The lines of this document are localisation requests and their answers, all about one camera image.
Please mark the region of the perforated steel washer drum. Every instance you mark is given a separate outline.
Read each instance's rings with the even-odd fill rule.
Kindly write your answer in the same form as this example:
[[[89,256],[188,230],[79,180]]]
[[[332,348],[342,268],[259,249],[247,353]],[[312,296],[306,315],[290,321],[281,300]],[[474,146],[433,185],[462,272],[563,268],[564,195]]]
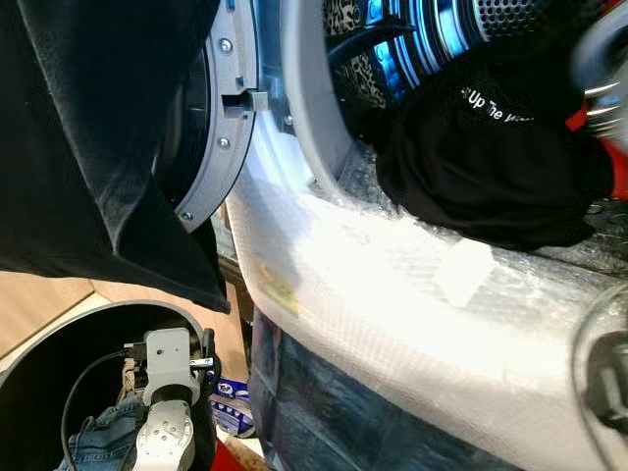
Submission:
[[[571,43],[614,0],[323,0],[326,37],[379,22],[416,26],[332,69],[345,114],[382,111],[453,59],[484,48]]]

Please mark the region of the black drum paddle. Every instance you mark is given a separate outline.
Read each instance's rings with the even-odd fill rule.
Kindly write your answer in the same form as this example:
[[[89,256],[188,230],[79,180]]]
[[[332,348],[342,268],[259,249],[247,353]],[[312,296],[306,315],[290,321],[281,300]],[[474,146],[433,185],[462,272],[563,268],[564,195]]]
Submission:
[[[328,67],[337,69],[342,64],[348,63],[351,58],[372,50],[376,45],[404,34],[412,34],[416,30],[416,26],[407,24],[379,22],[328,36],[326,39]]]

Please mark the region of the dark blue washer panel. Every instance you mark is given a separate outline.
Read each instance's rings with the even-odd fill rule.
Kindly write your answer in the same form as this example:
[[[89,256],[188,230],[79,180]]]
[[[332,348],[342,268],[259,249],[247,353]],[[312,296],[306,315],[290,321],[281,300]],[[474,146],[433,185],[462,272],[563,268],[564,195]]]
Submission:
[[[256,311],[250,408],[269,471],[521,471],[404,412]]]

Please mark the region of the grey rubber door seal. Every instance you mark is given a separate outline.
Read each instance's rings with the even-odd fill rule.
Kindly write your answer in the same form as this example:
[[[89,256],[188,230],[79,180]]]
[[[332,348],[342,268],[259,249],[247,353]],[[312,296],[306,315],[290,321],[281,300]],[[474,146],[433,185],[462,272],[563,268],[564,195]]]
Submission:
[[[323,0],[283,0],[280,58],[294,133],[328,200],[350,201],[338,176],[358,144],[342,120],[327,58]]]

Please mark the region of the grey washer door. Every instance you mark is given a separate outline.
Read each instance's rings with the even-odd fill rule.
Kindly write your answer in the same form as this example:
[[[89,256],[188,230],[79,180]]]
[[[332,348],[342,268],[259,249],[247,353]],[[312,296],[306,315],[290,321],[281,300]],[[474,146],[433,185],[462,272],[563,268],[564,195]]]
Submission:
[[[260,84],[257,0],[220,0],[202,49],[177,85],[153,171],[176,219],[192,233],[232,192],[245,165]]]

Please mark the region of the blue printed package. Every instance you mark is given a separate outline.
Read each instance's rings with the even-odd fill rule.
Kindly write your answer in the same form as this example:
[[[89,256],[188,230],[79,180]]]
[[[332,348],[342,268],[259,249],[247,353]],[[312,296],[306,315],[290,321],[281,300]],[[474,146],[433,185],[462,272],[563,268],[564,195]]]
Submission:
[[[247,383],[215,377],[214,391],[208,398],[220,430],[240,439],[255,437],[256,426]]]

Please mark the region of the red mat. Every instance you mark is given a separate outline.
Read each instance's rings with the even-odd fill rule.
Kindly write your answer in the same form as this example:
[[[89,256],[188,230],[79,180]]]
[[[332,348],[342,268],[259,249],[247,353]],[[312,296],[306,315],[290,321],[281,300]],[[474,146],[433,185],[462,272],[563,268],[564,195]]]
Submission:
[[[215,446],[214,462],[208,471],[247,471],[224,443],[216,441]]]

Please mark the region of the black hanging cloth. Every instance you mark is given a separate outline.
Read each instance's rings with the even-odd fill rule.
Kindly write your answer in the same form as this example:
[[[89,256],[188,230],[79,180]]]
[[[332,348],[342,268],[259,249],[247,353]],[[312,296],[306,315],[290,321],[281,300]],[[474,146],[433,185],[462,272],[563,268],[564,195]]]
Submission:
[[[159,288],[229,308],[154,179],[221,0],[0,0],[0,271]]]

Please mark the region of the blue denim jeans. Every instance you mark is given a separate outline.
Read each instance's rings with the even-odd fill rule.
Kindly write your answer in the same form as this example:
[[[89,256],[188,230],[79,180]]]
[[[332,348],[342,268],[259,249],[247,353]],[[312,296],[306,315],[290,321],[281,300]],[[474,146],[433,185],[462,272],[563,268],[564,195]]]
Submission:
[[[131,392],[120,403],[82,421],[68,442],[77,470],[131,471],[135,440],[145,416],[143,400]]]

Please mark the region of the light wooden cabinet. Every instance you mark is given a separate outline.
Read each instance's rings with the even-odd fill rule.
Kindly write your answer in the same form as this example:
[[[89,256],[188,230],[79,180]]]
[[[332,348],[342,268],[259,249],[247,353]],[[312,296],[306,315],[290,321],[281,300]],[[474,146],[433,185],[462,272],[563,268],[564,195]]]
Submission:
[[[34,345],[41,334],[49,334],[85,311],[112,302],[156,300],[188,311],[202,327],[214,329],[217,350],[224,360],[223,373],[233,381],[250,377],[245,322],[252,319],[255,302],[247,288],[226,286],[232,306],[228,314],[216,313],[183,297],[158,288],[90,279],[49,279],[0,271],[0,373],[12,365],[20,353]]]

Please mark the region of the black round bucket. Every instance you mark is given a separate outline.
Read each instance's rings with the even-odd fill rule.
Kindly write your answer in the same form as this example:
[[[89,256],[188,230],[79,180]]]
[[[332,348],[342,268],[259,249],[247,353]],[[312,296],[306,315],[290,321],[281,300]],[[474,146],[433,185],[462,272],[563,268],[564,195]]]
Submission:
[[[0,372],[0,471],[49,471],[62,462],[62,413],[69,413],[69,428],[76,431],[86,417],[121,398],[123,359],[106,360],[93,371],[88,365],[158,328],[188,329],[196,354],[215,336],[169,302],[112,302],[40,334],[20,351]]]

